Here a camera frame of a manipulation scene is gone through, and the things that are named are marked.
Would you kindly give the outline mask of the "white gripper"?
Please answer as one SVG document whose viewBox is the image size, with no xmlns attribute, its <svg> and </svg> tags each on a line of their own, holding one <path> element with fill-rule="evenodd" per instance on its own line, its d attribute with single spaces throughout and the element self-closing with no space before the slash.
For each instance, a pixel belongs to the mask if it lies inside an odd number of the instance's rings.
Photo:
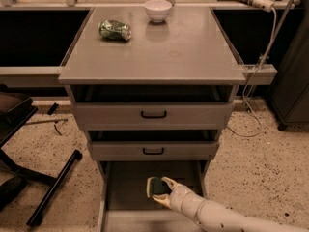
<svg viewBox="0 0 309 232">
<path fill-rule="evenodd" d="M 193 221 L 198 220 L 198 210 L 205 202 L 205 198 L 197 195 L 185 185 L 181 185 L 174 179 L 162 177 L 162 186 L 165 191 L 172 191 L 169 194 L 153 195 L 152 199 L 159 204 L 171 208 Z"/>
</svg>

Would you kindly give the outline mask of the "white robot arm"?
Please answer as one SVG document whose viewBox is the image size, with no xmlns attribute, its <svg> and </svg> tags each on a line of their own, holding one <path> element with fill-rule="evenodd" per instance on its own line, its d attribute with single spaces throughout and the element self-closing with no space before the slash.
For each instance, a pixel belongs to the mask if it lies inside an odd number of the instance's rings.
<svg viewBox="0 0 309 232">
<path fill-rule="evenodd" d="M 205 232 L 309 232 L 308 229 L 242 215 L 168 177 L 150 177 L 147 196 L 190 218 Z"/>
</svg>

